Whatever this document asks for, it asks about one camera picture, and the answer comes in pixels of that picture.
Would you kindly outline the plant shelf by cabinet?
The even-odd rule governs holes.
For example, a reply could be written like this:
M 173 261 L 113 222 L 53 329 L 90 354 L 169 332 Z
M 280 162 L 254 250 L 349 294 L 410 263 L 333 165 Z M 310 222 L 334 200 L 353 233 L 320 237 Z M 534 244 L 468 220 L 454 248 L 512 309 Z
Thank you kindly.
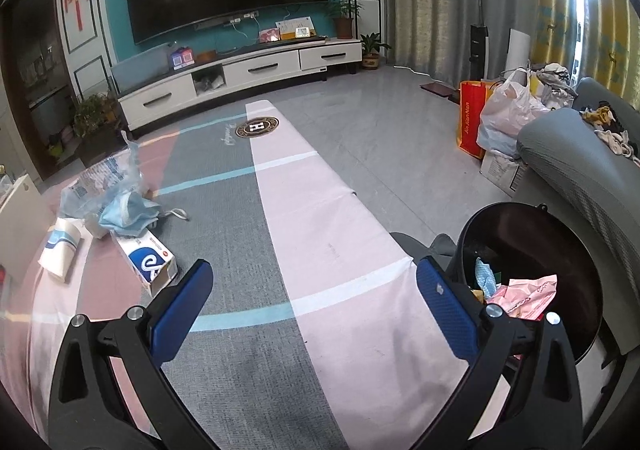
M 80 102 L 73 125 L 80 138 L 77 155 L 86 169 L 125 148 L 126 125 L 112 93 L 99 92 Z

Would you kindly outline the potted plant by curtain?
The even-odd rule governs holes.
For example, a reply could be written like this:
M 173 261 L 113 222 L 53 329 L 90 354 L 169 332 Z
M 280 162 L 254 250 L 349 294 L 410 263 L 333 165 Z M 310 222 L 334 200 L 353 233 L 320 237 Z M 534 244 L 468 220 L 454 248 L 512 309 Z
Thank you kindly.
M 381 61 L 381 51 L 390 51 L 392 49 L 390 44 L 382 40 L 379 32 L 361 34 L 360 43 L 362 48 L 361 66 L 367 70 L 378 69 Z

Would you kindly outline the red paper shopping bag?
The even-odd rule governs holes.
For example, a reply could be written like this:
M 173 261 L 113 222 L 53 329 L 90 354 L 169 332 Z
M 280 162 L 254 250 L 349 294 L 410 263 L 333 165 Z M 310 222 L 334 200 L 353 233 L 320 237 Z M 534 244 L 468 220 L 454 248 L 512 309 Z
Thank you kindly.
M 463 81 L 459 86 L 457 146 L 477 160 L 484 157 L 484 150 L 477 145 L 480 113 L 498 85 L 498 81 Z

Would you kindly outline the large pink plastic bag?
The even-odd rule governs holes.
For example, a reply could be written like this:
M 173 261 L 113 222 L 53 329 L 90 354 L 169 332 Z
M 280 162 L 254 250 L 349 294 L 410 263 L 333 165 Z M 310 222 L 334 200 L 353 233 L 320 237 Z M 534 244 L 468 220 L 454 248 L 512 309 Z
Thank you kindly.
M 511 279 L 507 285 L 499 285 L 487 303 L 499 306 L 511 318 L 539 320 L 554 300 L 557 285 L 555 275 Z

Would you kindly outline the black trash bin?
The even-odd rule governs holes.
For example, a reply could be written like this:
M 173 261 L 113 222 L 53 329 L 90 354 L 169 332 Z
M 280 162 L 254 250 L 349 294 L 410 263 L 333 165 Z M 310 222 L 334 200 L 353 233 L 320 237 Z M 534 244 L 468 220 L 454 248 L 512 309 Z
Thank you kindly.
M 476 261 L 504 285 L 555 275 L 550 309 L 564 322 L 575 360 L 588 354 L 603 317 L 600 277 L 585 244 L 548 207 L 498 202 L 480 209 L 464 225 L 446 276 L 472 288 Z

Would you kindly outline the blue face mask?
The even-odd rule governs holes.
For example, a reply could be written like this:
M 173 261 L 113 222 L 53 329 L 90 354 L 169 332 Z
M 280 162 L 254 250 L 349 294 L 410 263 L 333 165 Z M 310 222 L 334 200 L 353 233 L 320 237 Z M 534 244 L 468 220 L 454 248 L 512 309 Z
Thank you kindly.
M 186 222 L 190 219 L 183 209 L 163 209 L 160 203 L 142 197 L 139 192 L 128 191 L 120 193 L 104 207 L 98 224 L 116 236 L 137 238 L 169 216 Z

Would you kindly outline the white cabinet box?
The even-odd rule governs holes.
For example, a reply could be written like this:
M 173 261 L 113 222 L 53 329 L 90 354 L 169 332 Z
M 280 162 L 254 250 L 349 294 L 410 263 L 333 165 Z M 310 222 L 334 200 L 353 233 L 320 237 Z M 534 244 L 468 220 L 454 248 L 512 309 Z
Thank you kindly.
M 1 267 L 21 283 L 42 251 L 55 215 L 28 174 L 20 176 L 1 203 Z

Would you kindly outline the potted plant on stand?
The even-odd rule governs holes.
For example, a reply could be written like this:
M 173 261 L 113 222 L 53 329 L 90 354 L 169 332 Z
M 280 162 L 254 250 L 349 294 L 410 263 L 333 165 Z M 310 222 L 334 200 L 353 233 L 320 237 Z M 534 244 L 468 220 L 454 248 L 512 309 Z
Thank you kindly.
M 326 14 L 332 19 L 337 39 L 352 39 L 354 25 L 361 10 L 356 0 L 328 0 Z

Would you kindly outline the white pink plastic bag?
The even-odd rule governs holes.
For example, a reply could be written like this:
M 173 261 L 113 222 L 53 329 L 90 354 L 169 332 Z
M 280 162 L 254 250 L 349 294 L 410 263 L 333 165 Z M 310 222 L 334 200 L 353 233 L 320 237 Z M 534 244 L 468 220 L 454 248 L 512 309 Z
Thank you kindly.
M 523 127 L 549 112 L 530 91 L 529 71 L 518 68 L 495 88 L 482 111 L 477 145 L 485 151 L 500 152 L 511 159 L 520 155 L 516 141 Z

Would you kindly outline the cardboard box by sofa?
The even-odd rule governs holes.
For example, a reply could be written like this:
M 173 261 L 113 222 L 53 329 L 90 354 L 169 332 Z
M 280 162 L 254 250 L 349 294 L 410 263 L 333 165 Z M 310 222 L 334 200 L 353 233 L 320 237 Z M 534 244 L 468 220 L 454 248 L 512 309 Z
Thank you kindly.
M 522 160 L 513 160 L 499 151 L 486 151 L 480 165 L 480 174 L 510 197 L 515 195 L 526 171 Z

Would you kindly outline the upright vacuum cleaner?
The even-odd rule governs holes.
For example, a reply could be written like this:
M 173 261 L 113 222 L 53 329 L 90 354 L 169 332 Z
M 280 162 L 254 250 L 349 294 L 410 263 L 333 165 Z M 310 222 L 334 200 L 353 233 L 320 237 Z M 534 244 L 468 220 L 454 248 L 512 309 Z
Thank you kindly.
M 478 23 L 471 26 L 470 78 L 481 81 L 487 78 L 488 28 L 485 25 L 483 0 L 477 0 Z

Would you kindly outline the clear blue plastic wrapper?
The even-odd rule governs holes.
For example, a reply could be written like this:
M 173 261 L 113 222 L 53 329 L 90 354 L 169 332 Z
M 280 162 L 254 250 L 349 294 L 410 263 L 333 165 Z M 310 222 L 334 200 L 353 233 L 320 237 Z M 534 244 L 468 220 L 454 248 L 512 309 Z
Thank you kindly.
M 58 216 L 83 219 L 100 216 L 118 196 L 127 192 L 145 192 L 140 169 L 139 145 L 120 132 L 125 148 L 82 171 L 60 196 Z

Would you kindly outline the white paper cup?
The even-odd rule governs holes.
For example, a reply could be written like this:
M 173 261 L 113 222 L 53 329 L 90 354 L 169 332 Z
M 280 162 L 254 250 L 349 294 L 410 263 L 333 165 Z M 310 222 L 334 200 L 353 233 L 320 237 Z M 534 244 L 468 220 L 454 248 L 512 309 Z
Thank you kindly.
M 38 264 L 52 279 L 66 283 L 82 244 L 80 219 L 58 217 L 47 235 Z

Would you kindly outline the white blue medicine box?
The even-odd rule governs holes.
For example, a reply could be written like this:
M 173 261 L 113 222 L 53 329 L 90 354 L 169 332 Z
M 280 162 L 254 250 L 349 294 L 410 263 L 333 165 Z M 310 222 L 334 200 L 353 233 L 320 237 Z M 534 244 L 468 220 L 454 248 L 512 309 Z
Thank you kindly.
M 149 229 L 144 229 L 137 237 L 116 233 L 111 237 L 151 296 L 160 293 L 178 275 L 175 255 Z

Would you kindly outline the grey sofa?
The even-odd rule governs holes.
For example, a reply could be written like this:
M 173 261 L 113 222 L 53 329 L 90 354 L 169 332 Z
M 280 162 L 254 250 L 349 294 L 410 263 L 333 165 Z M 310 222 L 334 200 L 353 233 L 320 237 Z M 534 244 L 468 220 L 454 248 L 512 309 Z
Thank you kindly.
M 634 144 L 639 111 L 593 78 L 576 88 L 574 105 L 546 113 L 518 133 L 529 172 L 518 195 L 549 197 L 597 263 L 603 320 L 621 354 L 639 347 L 639 166 L 616 155 L 580 111 L 605 104 Z

